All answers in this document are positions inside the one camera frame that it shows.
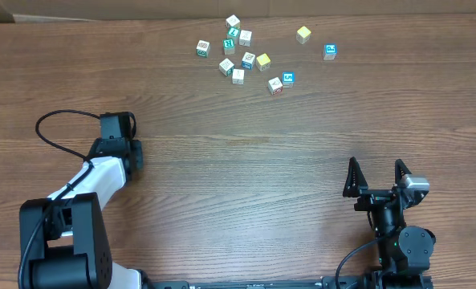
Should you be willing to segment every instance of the wooden tabletop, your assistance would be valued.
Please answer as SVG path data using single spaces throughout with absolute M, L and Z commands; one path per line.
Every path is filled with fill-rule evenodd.
M 301 26 L 312 30 L 305 45 Z M 371 188 L 394 161 L 430 193 L 405 212 L 432 230 L 436 288 L 476 288 L 476 14 L 242 19 L 271 68 L 235 85 L 218 70 L 225 21 L 0 25 L 0 288 L 16 288 L 18 209 L 81 161 L 43 143 L 56 109 L 134 112 L 145 167 L 104 210 L 113 259 L 154 280 L 317 279 L 372 239 L 343 198 L 348 158 Z M 196 55 L 211 43 L 208 59 Z M 335 43 L 334 61 L 322 60 Z M 294 71 L 271 96 L 267 80 Z M 87 153 L 99 124 L 53 116 L 43 134 Z M 342 275 L 376 265 L 358 254 Z

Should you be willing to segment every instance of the small block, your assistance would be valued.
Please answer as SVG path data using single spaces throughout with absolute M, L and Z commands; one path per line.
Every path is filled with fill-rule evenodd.
M 232 71 L 232 83 L 244 84 L 245 83 L 245 71 L 242 69 L 234 69 Z
M 255 64 L 255 55 L 245 52 L 245 55 L 243 56 L 241 66 L 243 66 L 246 69 L 252 69 Z
M 256 60 L 256 66 L 260 71 L 265 71 L 270 68 L 271 60 L 266 53 L 258 56 Z
M 295 86 L 295 73 L 284 72 L 283 73 L 283 86 L 285 88 L 292 88 Z
M 270 89 L 271 95 L 282 92 L 283 84 L 280 82 L 279 77 L 275 77 L 268 81 L 268 89 Z
M 225 55 L 232 55 L 235 52 L 234 48 L 234 40 L 233 39 L 225 39 L 223 40 L 223 54 Z
M 227 28 L 239 28 L 241 26 L 241 22 L 239 21 L 239 18 L 236 17 L 236 15 L 232 15 L 226 20 L 226 26 Z
M 323 60 L 334 60 L 337 55 L 337 46 L 335 44 L 325 44 L 323 49 Z
M 227 38 L 228 39 L 233 39 L 234 42 L 236 43 L 239 38 L 239 32 L 240 30 L 238 28 L 231 27 L 229 29 L 229 32 L 227 32 Z
M 233 70 L 234 63 L 232 63 L 232 61 L 230 61 L 229 59 L 225 59 L 220 62 L 220 71 L 223 73 L 223 75 L 229 76 Z
M 202 57 L 207 57 L 209 55 L 210 49 L 211 49 L 211 46 L 207 41 L 200 40 L 197 45 L 197 55 L 200 55 Z
M 310 37 L 311 31 L 305 26 L 302 26 L 302 28 L 296 31 L 296 40 L 298 40 L 298 42 L 300 42 L 301 44 L 304 44 L 309 41 Z
M 239 45 L 249 47 L 251 41 L 252 31 L 241 31 L 241 34 L 239 35 Z

